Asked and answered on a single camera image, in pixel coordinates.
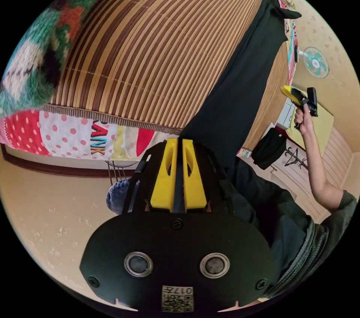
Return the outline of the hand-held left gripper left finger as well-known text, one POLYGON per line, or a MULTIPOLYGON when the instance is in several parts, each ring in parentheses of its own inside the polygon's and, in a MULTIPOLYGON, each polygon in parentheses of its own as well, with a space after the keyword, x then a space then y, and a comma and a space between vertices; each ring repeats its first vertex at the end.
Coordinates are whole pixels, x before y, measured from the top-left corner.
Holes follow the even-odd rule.
POLYGON ((176 186, 178 139, 168 139, 150 199, 154 209, 172 209, 176 186))

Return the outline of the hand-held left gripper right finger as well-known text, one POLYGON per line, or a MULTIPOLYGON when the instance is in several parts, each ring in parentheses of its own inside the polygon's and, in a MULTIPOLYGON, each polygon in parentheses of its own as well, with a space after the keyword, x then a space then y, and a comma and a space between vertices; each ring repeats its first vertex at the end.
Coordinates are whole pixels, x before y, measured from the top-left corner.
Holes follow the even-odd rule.
POLYGON ((185 209, 205 209, 207 200, 192 140, 182 140, 185 209))

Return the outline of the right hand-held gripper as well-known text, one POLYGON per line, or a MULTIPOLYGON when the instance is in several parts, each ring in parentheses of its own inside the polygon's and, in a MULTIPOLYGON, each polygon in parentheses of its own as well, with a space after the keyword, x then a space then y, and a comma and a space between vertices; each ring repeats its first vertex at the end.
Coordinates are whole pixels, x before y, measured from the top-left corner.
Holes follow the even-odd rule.
POLYGON ((307 105, 307 97, 300 90, 292 86, 282 86, 280 90, 295 105, 301 105, 295 110, 295 114, 294 114, 295 126, 298 129, 310 129, 311 114, 307 105))

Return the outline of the person's right hand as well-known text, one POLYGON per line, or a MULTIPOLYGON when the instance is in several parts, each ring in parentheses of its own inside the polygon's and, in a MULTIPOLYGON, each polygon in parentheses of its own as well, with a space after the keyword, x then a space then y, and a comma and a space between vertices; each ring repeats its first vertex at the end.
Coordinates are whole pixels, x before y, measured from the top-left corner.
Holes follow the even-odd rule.
POLYGON ((296 109, 294 122, 303 136, 314 133, 313 120, 307 104, 296 109))

